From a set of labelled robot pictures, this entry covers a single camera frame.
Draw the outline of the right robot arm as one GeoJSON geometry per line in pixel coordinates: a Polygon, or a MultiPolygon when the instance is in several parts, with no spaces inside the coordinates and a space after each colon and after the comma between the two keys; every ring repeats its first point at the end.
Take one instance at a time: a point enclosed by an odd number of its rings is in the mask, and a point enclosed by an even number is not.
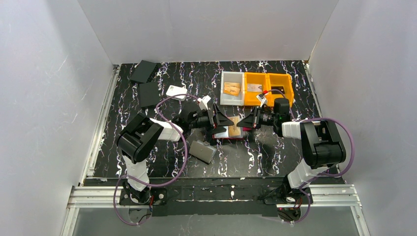
{"type": "Polygon", "coordinates": [[[275,99],[273,109],[263,105],[255,107],[253,112],[253,128],[271,126],[281,138],[300,140],[302,149],[302,159],[296,168],[284,177],[280,187],[265,194],[263,199],[281,198],[285,201],[291,197],[295,201],[302,200],[315,178],[346,160],[346,150],[334,121],[296,121],[286,98],[275,99]]]}

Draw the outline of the red leather card holder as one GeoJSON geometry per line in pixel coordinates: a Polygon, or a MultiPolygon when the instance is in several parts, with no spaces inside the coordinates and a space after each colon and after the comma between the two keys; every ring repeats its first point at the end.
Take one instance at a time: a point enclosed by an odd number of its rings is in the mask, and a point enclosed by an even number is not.
{"type": "Polygon", "coordinates": [[[229,117],[234,125],[225,127],[226,131],[212,135],[214,139],[243,139],[245,132],[251,131],[251,128],[238,127],[237,123],[241,121],[240,116],[229,117]]]}

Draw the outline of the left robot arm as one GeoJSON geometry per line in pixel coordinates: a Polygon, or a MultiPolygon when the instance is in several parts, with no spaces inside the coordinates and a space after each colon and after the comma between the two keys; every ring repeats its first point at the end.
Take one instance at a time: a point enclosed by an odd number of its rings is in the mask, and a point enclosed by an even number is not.
{"type": "Polygon", "coordinates": [[[139,204],[148,203],[150,193],[146,159],[158,141],[184,142],[193,129],[204,128],[213,138],[241,139],[245,128],[238,127],[241,117],[227,117],[216,104],[186,105],[170,121],[159,121],[137,114],[120,132],[117,147],[126,164],[123,182],[125,198],[139,204]]]}

